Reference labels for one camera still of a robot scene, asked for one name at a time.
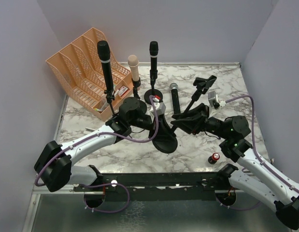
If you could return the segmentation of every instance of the plastic organizer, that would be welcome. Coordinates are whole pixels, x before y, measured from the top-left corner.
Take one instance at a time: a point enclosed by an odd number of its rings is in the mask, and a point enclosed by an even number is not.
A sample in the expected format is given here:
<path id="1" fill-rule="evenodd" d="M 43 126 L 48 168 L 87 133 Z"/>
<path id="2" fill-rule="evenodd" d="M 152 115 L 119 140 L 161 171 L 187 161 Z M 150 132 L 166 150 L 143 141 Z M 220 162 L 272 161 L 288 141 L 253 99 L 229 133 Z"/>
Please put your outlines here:
<path id="1" fill-rule="evenodd" d="M 51 56 L 46 62 L 70 98 L 99 119 L 106 121 L 112 115 L 110 107 L 107 106 L 102 112 L 97 111 L 104 105 L 104 90 L 106 89 L 97 51 L 97 43 L 100 40 L 106 40 L 105 35 L 92 28 Z M 113 107 L 117 110 L 124 98 L 132 93 L 132 76 L 130 70 L 116 61 L 112 51 L 111 68 L 114 90 L 122 86 L 128 88 L 122 96 L 115 97 Z"/>

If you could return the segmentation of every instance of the wireless microphone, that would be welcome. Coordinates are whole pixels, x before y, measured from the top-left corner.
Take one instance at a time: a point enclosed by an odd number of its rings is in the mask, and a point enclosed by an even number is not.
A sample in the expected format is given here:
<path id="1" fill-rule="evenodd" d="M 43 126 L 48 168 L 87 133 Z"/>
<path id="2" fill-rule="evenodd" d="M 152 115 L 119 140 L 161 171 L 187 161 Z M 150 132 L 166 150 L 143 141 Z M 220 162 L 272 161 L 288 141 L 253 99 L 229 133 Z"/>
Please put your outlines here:
<path id="1" fill-rule="evenodd" d="M 132 74 L 132 81 L 139 84 L 137 86 L 138 90 L 140 90 L 141 80 L 139 75 L 139 59 L 135 55 L 131 55 L 128 57 L 128 66 L 130 67 L 131 74 Z"/>
<path id="2" fill-rule="evenodd" d="M 170 84 L 170 90 L 172 95 L 172 104 L 174 114 L 180 114 L 180 104 L 178 98 L 178 85 L 176 83 Z"/>
<path id="3" fill-rule="evenodd" d="M 151 41 L 149 45 L 149 53 L 150 53 L 150 85 L 151 90 L 145 92 L 144 99 L 147 104 L 150 104 L 149 96 L 154 95 L 158 96 L 160 100 L 163 99 L 162 93 L 155 89 L 156 79 L 158 77 L 158 70 L 157 70 L 157 56 L 158 56 L 158 42 Z"/>
<path id="4" fill-rule="evenodd" d="M 98 48 L 98 56 L 101 61 L 101 66 L 103 70 L 106 90 L 104 91 L 104 94 L 106 94 L 106 101 L 110 104 L 110 108 L 112 110 L 113 115 L 115 114 L 112 101 L 115 100 L 115 97 L 113 95 L 114 92 L 114 85 L 113 85 L 113 76 L 112 76 L 112 70 L 111 70 L 111 51 L 109 44 L 101 40 L 97 44 Z"/>
<path id="5" fill-rule="evenodd" d="M 141 80 L 139 76 L 139 59 L 135 55 L 131 55 L 128 57 L 128 65 L 132 74 L 132 83 L 133 83 L 133 96 L 137 98 L 140 102 L 140 109 L 145 114 L 147 111 L 147 106 L 145 102 L 140 100 L 140 96 L 138 94 L 138 90 L 140 90 Z"/>

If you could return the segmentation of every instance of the gray wall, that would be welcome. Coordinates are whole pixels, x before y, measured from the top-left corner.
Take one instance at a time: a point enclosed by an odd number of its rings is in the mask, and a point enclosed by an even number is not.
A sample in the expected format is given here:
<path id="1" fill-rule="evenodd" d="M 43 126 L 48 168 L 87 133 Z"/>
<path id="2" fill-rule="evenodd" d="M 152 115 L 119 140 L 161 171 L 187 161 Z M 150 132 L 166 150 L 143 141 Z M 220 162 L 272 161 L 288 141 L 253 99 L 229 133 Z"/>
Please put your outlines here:
<path id="1" fill-rule="evenodd" d="M 280 0 L 243 63 L 275 166 L 299 182 L 299 0 Z"/>
<path id="2" fill-rule="evenodd" d="M 35 0 L 0 1 L 0 232 L 22 230 L 33 165 L 55 132 L 64 95 L 45 60 L 59 49 Z"/>
<path id="3" fill-rule="evenodd" d="M 37 0 L 62 46 L 91 27 L 103 31 L 119 61 L 243 61 L 277 0 Z"/>

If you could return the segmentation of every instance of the marble surface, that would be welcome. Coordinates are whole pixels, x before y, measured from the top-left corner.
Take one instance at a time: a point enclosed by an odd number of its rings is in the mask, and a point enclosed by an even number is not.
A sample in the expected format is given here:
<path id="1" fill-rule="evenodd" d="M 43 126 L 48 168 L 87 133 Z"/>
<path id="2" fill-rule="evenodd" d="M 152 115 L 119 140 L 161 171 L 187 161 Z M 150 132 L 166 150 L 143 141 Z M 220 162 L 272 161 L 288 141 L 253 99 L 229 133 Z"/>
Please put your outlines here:
<path id="1" fill-rule="evenodd" d="M 149 66 L 139 67 L 142 80 L 142 89 L 139 95 L 143 97 L 150 88 Z M 171 121 L 172 105 L 169 86 L 176 82 L 179 86 L 179 100 L 182 111 L 189 104 L 195 91 L 192 85 L 196 77 L 208 78 L 216 75 L 217 80 L 211 90 L 215 90 L 221 99 L 230 99 L 247 93 L 242 73 L 238 65 L 203 65 L 203 66 L 160 66 L 156 88 L 164 95 L 167 107 L 165 118 Z M 207 95 L 201 96 L 194 107 L 201 102 L 208 104 Z M 224 120 L 229 116 L 244 115 L 251 125 L 251 104 L 249 99 L 241 99 L 229 103 L 222 112 L 215 117 Z M 94 117 L 90 112 L 69 99 L 61 128 L 59 142 L 67 142 L 85 135 L 85 128 L 98 129 L 104 122 Z M 258 123 L 255 125 L 256 147 L 261 155 L 268 159 L 264 141 Z M 222 140 L 208 137 L 204 133 L 198 135 L 185 134 L 180 129 L 176 130 L 178 148 L 174 153 L 164 154 L 155 149 L 151 142 L 134 144 L 130 141 L 121 141 L 115 145 L 100 149 L 80 160 L 77 165 L 95 165 L 102 173 L 157 173 L 157 172 L 210 172 L 218 171 L 226 163 L 233 162 L 225 158 L 220 151 L 219 144 Z M 148 132 L 131 134 L 133 138 L 147 138 Z M 251 135 L 246 138 L 252 141 Z M 219 152 L 221 158 L 215 165 L 207 162 L 208 157 Z"/>

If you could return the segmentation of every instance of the microphone clip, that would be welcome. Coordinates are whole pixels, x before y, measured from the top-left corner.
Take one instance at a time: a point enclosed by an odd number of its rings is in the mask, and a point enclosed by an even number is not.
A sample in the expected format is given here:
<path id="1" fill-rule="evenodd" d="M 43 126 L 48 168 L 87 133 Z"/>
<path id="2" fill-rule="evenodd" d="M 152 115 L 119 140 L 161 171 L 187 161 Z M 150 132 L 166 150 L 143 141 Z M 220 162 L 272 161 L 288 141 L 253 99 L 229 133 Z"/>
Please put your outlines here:
<path id="1" fill-rule="evenodd" d="M 109 104 L 112 104 L 112 101 L 115 100 L 115 96 L 112 92 L 108 91 L 108 90 L 105 90 L 104 91 L 104 94 L 106 94 L 106 102 L 109 103 Z"/>

